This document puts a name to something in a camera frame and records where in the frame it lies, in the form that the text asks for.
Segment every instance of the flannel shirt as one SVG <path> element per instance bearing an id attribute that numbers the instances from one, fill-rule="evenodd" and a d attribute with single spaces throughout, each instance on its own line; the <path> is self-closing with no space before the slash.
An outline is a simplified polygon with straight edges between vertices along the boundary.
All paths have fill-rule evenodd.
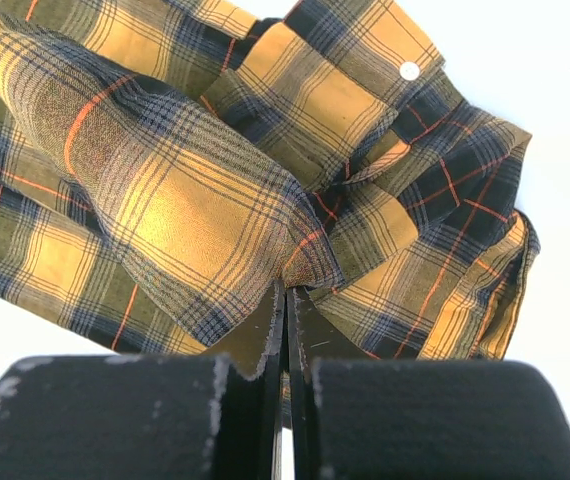
<path id="1" fill-rule="evenodd" d="M 374 357 L 501 358 L 530 135 L 442 65 L 393 0 L 0 0 L 0 297 L 196 354 L 280 278 Z"/>

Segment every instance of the white button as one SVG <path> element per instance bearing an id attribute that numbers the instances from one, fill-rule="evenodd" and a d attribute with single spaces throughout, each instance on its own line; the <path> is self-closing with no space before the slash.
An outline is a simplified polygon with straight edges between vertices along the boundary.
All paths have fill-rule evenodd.
<path id="1" fill-rule="evenodd" d="M 401 77 L 405 80 L 416 80 L 421 74 L 421 69 L 414 62 L 405 62 L 400 68 Z"/>

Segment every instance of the plaid fabric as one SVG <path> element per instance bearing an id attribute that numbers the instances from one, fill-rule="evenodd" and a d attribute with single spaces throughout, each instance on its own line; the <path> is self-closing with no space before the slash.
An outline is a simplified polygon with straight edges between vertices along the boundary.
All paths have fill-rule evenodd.
<path id="1" fill-rule="evenodd" d="M 60 5 L 0 0 L 0 297 L 198 353 L 283 278 L 372 356 L 503 356 L 539 249 L 530 137 L 393 1 Z"/>

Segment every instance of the folded shirt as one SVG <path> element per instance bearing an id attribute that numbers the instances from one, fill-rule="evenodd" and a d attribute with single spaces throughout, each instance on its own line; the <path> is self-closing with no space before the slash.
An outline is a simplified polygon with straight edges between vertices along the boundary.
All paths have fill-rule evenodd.
<path id="1" fill-rule="evenodd" d="M 275 279 L 380 358 L 502 358 L 530 135 L 391 0 L 0 1 L 0 297 L 195 354 Z"/>

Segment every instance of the white surface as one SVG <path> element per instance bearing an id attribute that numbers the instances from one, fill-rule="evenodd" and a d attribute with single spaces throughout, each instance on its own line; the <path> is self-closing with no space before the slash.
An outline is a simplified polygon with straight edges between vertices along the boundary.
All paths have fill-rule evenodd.
<path id="1" fill-rule="evenodd" d="M 293 1 L 236 0 L 258 16 L 280 16 Z M 446 71 L 474 104 L 534 134 L 518 206 L 543 251 L 508 358 L 536 366 L 570 422 L 570 3 L 542 0 L 402 0 L 447 60 Z M 0 374 L 36 353 L 105 351 L 0 301 Z M 283 437 L 291 468 L 291 436 Z M 283 478 L 293 478 L 289 473 Z"/>

